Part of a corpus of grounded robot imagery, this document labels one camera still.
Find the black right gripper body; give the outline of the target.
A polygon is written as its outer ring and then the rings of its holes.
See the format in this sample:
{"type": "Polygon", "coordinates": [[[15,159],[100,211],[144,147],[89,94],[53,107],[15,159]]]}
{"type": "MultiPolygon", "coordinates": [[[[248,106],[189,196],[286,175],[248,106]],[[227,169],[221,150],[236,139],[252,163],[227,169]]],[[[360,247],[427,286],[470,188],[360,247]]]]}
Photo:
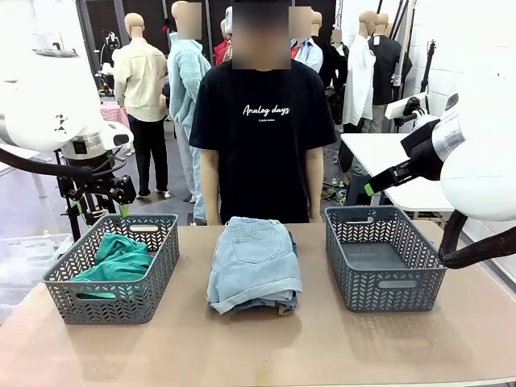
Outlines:
{"type": "Polygon", "coordinates": [[[409,157],[405,170],[410,177],[423,177],[429,181],[439,181],[443,162],[432,143],[432,133],[439,119],[424,123],[401,141],[409,157]]]}

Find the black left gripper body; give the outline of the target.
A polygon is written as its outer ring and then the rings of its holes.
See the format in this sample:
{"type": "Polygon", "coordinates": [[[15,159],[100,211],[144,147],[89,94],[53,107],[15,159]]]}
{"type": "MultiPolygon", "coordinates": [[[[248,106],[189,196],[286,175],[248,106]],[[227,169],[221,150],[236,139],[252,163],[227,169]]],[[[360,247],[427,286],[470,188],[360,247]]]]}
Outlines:
{"type": "Polygon", "coordinates": [[[107,198],[121,198],[119,179],[114,175],[115,156],[100,155],[92,159],[75,160],[62,156],[63,166],[85,170],[79,177],[58,177],[61,197],[81,198],[85,194],[98,194],[107,198]]]}

